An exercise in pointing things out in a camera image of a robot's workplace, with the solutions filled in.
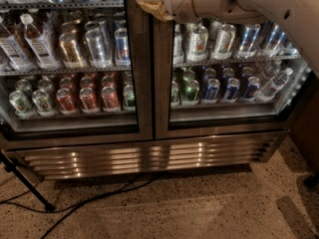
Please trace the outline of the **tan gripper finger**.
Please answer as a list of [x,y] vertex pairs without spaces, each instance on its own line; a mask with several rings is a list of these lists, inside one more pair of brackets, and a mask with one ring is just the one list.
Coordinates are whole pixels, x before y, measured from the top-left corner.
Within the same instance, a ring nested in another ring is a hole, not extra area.
[[161,0],[136,0],[139,6],[147,13],[152,14],[160,21],[172,21],[174,17],[164,7]]

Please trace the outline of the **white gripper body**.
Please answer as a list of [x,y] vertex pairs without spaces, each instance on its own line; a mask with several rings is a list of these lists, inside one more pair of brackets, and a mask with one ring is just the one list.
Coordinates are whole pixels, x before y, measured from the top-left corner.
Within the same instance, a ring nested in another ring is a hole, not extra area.
[[192,0],[163,0],[168,13],[179,24],[196,21],[196,14],[192,6]]

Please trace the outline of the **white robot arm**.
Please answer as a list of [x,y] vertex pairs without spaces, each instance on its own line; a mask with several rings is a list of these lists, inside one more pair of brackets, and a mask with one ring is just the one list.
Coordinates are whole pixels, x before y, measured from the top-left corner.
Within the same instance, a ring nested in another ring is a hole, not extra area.
[[230,24],[271,20],[319,77],[319,0],[136,0],[161,21],[216,18]]

